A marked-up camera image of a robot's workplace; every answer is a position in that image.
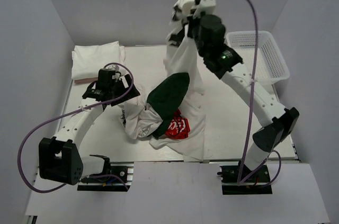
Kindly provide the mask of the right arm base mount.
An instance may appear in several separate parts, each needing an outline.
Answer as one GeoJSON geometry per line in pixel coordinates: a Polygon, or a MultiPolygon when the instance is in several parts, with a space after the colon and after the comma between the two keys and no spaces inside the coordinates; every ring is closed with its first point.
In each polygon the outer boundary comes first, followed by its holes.
{"type": "Polygon", "coordinates": [[[220,166],[217,176],[221,179],[223,195],[269,195],[272,194],[272,186],[265,184],[271,181],[266,165],[261,167],[254,175],[241,185],[237,184],[238,165],[220,166]]]}

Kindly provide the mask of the white plastic basket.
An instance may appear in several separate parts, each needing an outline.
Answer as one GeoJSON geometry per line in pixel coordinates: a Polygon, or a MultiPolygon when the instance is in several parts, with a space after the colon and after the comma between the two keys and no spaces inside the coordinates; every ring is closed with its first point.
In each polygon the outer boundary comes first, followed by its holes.
{"type": "Polygon", "coordinates": [[[243,58],[249,71],[252,71],[254,52],[257,52],[255,78],[261,85],[273,85],[290,77],[284,57],[270,32],[258,32],[258,46],[255,45],[255,31],[229,32],[226,41],[243,58]]]}

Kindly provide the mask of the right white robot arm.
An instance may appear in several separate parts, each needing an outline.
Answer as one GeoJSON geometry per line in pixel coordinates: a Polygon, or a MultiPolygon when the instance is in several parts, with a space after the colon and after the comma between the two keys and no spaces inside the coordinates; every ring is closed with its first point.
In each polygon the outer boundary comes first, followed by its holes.
{"type": "Polygon", "coordinates": [[[300,114],[273,100],[263,86],[254,79],[255,72],[248,71],[242,57],[225,43],[226,27],[220,17],[199,12],[188,12],[174,6],[172,21],[179,29],[169,35],[169,43],[179,46],[184,38],[203,59],[206,68],[219,80],[233,89],[249,107],[249,120],[256,116],[261,128],[252,135],[253,144],[246,136],[243,156],[238,163],[238,181],[251,181],[275,147],[292,132],[300,114]]]}

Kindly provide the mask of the plain white t shirt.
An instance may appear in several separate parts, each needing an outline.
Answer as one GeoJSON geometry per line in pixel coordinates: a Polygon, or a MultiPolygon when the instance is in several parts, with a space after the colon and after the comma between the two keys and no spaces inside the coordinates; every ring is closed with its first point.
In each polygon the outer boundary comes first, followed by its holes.
{"type": "Polygon", "coordinates": [[[171,32],[177,33],[180,29],[184,29],[185,37],[179,47],[166,44],[165,70],[168,76],[174,73],[187,72],[190,77],[190,84],[185,100],[198,102],[202,107],[204,85],[198,69],[198,51],[194,40],[188,37],[188,19],[191,16],[194,0],[178,0],[175,5],[182,9],[185,18],[180,21],[171,20],[169,34],[171,32]]]}

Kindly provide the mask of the white shirt grey print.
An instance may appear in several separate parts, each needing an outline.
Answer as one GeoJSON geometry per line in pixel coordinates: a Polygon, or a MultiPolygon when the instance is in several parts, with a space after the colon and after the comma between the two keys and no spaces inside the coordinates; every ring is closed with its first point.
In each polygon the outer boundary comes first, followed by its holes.
{"type": "Polygon", "coordinates": [[[163,122],[160,115],[146,102],[145,88],[137,84],[136,89],[139,96],[118,105],[122,111],[120,122],[130,139],[150,136],[163,122]]]}

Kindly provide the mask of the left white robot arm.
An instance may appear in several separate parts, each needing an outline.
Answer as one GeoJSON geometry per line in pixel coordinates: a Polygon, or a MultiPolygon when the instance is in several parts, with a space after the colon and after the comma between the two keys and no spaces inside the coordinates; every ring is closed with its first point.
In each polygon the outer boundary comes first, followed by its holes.
{"type": "Polygon", "coordinates": [[[80,145],[108,106],[117,106],[139,96],[131,73],[115,69],[99,70],[88,85],[78,110],[51,138],[39,142],[39,174],[42,179],[75,185],[85,177],[107,181],[112,176],[110,159],[103,155],[81,156],[80,145]]]}

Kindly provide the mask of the folded white shirt stack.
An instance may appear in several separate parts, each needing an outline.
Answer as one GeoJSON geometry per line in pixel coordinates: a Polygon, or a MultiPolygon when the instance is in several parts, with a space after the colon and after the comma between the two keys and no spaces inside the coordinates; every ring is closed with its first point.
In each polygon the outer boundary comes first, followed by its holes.
{"type": "Polygon", "coordinates": [[[95,78],[111,62],[125,64],[125,47],[118,41],[95,46],[75,46],[72,51],[72,80],[95,78]]]}

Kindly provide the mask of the dark green t shirt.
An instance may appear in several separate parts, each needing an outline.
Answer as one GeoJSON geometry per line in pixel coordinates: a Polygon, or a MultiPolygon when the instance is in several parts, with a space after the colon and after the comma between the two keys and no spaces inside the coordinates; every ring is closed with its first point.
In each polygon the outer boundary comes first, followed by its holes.
{"type": "Polygon", "coordinates": [[[184,139],[188,136],[182,132],[184,122],[179,110],[190,84],[188,73],[175,73],[163,80],[147,96],[147,104],[160,116],[163,122],[151,134],[154,138],[167,136],[171,139],[184,139]]]}

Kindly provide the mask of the white shirt red logo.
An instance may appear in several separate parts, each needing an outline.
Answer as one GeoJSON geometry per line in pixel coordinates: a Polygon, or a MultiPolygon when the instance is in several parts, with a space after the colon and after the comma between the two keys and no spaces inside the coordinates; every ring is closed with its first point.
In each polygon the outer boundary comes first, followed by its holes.
{"type": "Polygon", "coordinates": [[[149,144],[160,149],[167,146],[181,154],[185,162],[201,162],[204,153],[206,114],[198,102],[184,100],[176,110],[167,130],[149,144]]]}

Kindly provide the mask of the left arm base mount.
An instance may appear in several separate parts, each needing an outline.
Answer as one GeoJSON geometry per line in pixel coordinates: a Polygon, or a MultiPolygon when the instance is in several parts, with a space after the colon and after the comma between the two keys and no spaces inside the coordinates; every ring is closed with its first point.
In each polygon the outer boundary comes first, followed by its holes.
{"type": "Polygon", "coordinates": [[[112,163],[111,174],[114,176],[91,178],[85,177],[77,184],[78,191],[88,192],[127,192],[133,179],[132,163],[112,163]]]}

